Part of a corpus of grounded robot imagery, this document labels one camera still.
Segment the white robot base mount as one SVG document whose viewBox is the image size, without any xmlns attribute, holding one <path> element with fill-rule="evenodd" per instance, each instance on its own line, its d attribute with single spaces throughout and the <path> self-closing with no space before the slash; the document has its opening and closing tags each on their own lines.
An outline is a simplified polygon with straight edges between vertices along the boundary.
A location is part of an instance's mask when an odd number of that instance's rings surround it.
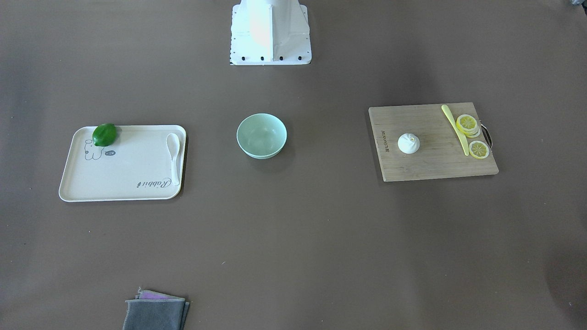
<svg viewBox="0 0 587 330">
<path fill-rule="evenodd" d="M 307 65 L 311 61 L 308 9 L 299 1 L 242 0 L 232 7 L 230 65 Z"/>
</svg>

